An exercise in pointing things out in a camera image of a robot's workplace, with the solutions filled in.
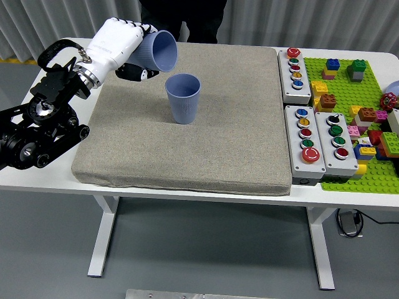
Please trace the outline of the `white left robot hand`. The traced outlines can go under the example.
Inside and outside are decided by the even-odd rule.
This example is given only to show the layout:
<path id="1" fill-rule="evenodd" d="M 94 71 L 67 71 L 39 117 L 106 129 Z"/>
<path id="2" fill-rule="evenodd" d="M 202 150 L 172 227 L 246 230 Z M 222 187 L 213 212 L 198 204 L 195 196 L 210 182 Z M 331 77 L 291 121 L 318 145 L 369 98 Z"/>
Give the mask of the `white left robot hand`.
<path id="1" fill-rule="evenodd" d="M 104 83 L 107 74 L 121 67 L 148 35 L 157 28 L 141 22 L 112 17 L 94 35 L 85 50 L 88 61 L 77 63 L 77 70 L 92 81 L 95 88 Z"/>

